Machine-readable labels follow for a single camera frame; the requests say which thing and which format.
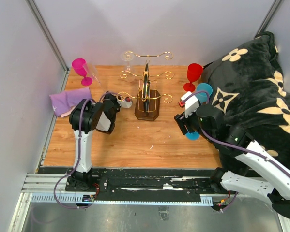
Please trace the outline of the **blue wine glass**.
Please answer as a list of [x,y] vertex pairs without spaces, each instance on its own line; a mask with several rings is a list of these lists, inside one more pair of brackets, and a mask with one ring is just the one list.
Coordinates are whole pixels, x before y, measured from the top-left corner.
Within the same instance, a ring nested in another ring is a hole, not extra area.
[[191,140],[191,141],[196,141],[199,139],[200,137],[200,134],[198,132],[188,132],[186,135],[188,140]]
[[196,97],[199,100],[200,103],[204,103],[207,101],[207,94],[209,95],[209,97],[211,96],[213,89],[209,84],[206,83],[201,83],[197,86],[197,92],[199,92]]

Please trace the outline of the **purple cloth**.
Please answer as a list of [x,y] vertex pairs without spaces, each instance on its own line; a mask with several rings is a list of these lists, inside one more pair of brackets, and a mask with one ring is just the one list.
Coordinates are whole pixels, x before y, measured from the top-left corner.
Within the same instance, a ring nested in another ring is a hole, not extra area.
[[54,115],[57,117],[65,117],[69,115],[83,99],[92,98],[88,87],[63,91],[49,96]]

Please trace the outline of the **red wine glass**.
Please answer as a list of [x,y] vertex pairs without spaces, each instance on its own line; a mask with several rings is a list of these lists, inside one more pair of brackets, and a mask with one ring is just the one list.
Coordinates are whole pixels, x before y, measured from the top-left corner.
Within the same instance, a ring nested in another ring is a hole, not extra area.
[[203,67],[198,63],[191,63],[187,69],[188,83],[185,83],[183,88],[185,91],[193,92],[196,89],[194,82],[198,81],[203,72]]

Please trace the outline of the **pink wine glass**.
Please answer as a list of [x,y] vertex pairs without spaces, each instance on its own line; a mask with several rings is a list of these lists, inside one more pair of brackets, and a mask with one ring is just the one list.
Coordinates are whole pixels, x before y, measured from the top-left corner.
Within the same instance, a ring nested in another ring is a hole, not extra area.
[[90,86],[93,82],[90,77],[87,77],[87,70],[85,69],[86,64],[86,60],[83,58],[76,58],[72,62],[73,69],[82,77],[81,84],[85,87]]

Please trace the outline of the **clear wine glass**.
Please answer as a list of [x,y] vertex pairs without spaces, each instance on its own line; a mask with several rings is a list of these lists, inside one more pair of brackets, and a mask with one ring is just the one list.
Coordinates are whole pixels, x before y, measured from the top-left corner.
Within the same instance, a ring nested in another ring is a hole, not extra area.
[[133,70],[132,61],[134,57],[135,55],[132,51],[124,51],[121,53],[120,58],[124,62],[124,71],[131,72]]
[[93,81],[98,83],[99,85],[101,85],[101,81],[99,80],[99,74],[98,71],[96,69],[96,67],[94,65],[92,65],[91,63],[86,62],[83,65],[84,70],[87,73],[87,76]]

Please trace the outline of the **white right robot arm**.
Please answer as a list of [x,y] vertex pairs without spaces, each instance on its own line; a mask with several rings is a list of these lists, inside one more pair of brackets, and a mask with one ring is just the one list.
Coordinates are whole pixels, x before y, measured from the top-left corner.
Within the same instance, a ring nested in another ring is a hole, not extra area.
[[180,101],[185,111],[174,117],[183,135],[196,132],[219,150],[257,172],[264,180],[216,168],[209,181],[210,190],[247,194],[269,204],[277,213],[290,219],[290,170],[271,157],[245,130],[229,126],[221,111],[210,104],[188,106]]

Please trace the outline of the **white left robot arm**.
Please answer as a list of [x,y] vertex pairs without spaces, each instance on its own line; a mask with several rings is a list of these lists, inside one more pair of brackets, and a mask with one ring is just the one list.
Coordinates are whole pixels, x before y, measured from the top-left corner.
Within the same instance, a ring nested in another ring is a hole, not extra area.
[[91,161],[93,132],[111,134],[115,128],[116,114],[121,108],[117,97],[110,92],[106,92],[102,99],[97,103],[92,99],[82,99],[69,116],[76,140],[76,154],[66,191],[92,191],[96,186]]

